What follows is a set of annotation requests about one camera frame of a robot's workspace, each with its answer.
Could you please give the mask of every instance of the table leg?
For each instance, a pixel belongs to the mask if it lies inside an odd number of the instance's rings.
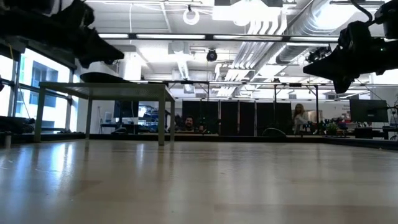
[[[175,102],[172,101],[170,105],[170,142],[174,141],[174,133],[175,133]]]
[[[165,124],[164,111],[165,110],[166,110],[166,102],[164,98],[164,92],[162,91],[159,96],[159,111],[158,111],[159,122],[157,124],[160,146],[164,146],[164,124]]]
[[[40,87],[39,102],[37,103],[37,114],[36,114],[36,122],[35,122],[35,135],[34,135],[35,142],[41,142],[44,99],[45,99],[45,88]]]
[[[93,110],[93,100],[88,99],[87,107],[87,120],[86,120],[86,139],[90,138],[90,128],[91,128],[91,111]]]

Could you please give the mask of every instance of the table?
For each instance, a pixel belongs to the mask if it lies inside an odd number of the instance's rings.
[[[35,123],[34,141],[40,142],[42,134],[42,121],[44,110],[45,92],[47,90],[67,93],[88,100],[86,138],[90,138],[91,110],[93,100],[126,100],[126,101],[158,101],[159,123],[165,126],[165,102],[171,102],[170,115],[170,140],[174,141],[175,129],[175,98],[164,84],[143,83],[39,83],[39,103],[37,105],[37,118]],[[159,128],[159,145],[164,146],[165,129]]]

